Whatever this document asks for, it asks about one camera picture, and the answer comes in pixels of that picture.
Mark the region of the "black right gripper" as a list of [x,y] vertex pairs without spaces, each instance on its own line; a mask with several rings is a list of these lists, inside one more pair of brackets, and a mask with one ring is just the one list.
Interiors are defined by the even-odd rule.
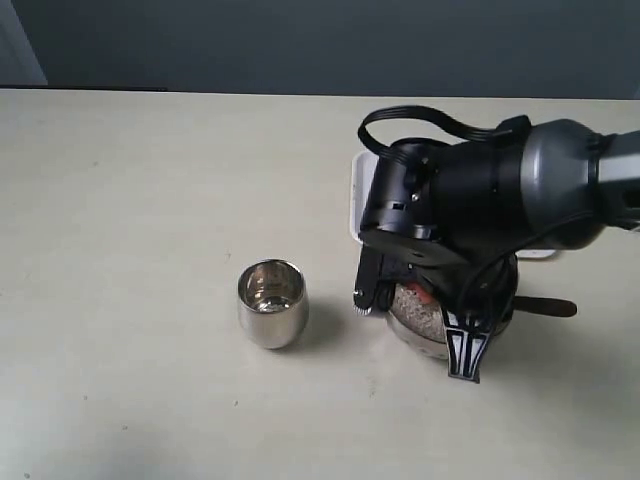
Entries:
[[[356,313],[385,313],[395,296],[386,256],[424,267],[473,265],[458,300],[489,267],[530,234],[520,193],[521,141],[454,145],[403,138],[367,148],[378,157],[360,224],[362,248],[353,290]],[[442,309],[448,376],[480,382],[495,333],[485,312]]]

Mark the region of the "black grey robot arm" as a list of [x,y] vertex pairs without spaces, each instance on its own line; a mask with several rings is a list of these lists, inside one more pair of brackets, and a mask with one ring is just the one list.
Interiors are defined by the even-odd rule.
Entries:
[[518,295],[519,251],[578,250],[608,227],[638,227],[639,135],[525,116],[481,129],[430,109],[378,111],[367,122],[398,118],[432,123],[455,142],[383,144],[359,127],[378,162],[358,231],[354,306],[387,312],[398,285],[422,287],[442,312],[449,375],[474,382],[515,311],[576,312]]

